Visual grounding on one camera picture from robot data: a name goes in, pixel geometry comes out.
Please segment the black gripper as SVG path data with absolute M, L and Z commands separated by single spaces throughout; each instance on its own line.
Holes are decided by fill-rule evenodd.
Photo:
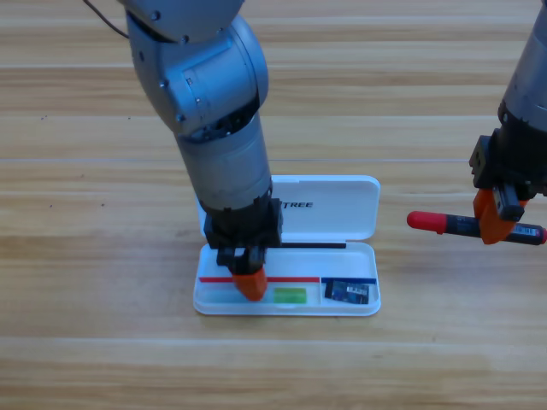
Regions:
M 511 113 L 481 136 L 469 159 L 474 217 L 480 237 L 490 245 L 504 240 L 524 214 L 524 201 L 546 194 L 546 128 L 534 127 Z
M 259 302 L 268 280 L 263 268 L 269 248 L 282 245 L 282 203 L 271 195 L 257 197 L 241 209 L 206 208 L 203 232 L 216 263 L 227 267 L 238 291 L 249 301 Z

